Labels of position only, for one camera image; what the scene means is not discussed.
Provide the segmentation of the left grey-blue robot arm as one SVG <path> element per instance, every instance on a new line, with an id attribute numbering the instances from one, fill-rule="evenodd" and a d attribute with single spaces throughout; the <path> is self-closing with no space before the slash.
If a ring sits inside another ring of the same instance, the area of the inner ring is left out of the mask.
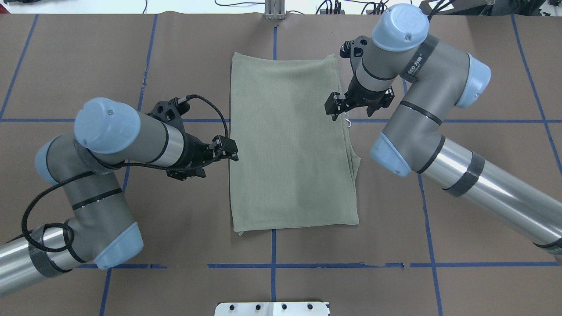
<path id="1" fill-rule="evenodd" d="M 26 208 L 22 234 L 1 247 L 1 295 L 6 296 L 82 264 L 110 269 L 143 248 L 142 234 L 115 172 L 127 166 L 163 170 L 183 181 L 205 177 L 205 166 L 238 160 L 238 148 L 226 121 L 224 135 L 211 143 L 185 132 L 182 115 L 188 95 L 160 101 L 149 113 L 128 104 L 97 97 L 85 103 L 72 133 L 53 138 L 37 152 L 38 174 L 50 188 Z M 62 188 L 74 217 L 30 229 L 31 210 L 41 198 Z"/>

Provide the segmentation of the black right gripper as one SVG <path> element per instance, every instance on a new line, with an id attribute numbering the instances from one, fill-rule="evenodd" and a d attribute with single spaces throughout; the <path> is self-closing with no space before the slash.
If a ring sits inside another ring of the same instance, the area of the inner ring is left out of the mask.
<path id="1" fill-rule="evenodd" d="M 375 111 L 391 105 L 395 97 L 391 84 L 395 78 L 374 75 L 363 62 L 365 53 L 372 50 L 373 46 L 373 41 L 367 36 L 359 36 L 342 45 L 340 56 L 350 59 L 353 78 L 347 92 L 331 92 L 324 104 L 325 113 L 332 122 L 354 108 L 366 107 L 367 115 L 371 117 Z"/>

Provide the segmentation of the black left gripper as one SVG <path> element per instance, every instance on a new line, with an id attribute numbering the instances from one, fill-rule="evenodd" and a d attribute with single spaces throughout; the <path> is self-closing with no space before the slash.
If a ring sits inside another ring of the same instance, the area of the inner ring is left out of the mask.
<path id="1" fill-rule="evenodd" d="M 167 176 L 180 181 L 188 177 L 205 178 L 202 166 L 213 160 L 213 153 L 217 160 L 239 161 L 235 140 L 217 135 L 213 138 L 211 150 L 209 144 L 185 132 L 181 116 L 189 112 L 188 102 L 192 99 L 175 97 L 169 101 L 160 101 L 147 114 L 163 123 L 166 134 L 165 148 L 155 159 L 147 163 L 168 168 Z"/>

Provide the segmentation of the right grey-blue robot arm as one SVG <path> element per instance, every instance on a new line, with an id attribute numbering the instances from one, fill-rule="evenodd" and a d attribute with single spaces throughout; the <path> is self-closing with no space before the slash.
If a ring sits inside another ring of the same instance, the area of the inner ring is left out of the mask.
<path id="1" fill-rule="evenodd" d="M 490 68 L 430 34 L 430 18 L 411 4 L 388 8 L 370 37 L 345 41 L 350 60 L 347 92 L 330 94 L 326 114 L 336 120 L 354 108 L 371 116 L 394 98 L 397 77 L 410 88 L 380 132 L 371 157 L 398 176 L 415 172 L 488 210 L 561 262 L 561 202 L 540 192 L 480 154 L 447 139 L 439 128 L 454 107 L 474 104 L 490 82 Z"/>

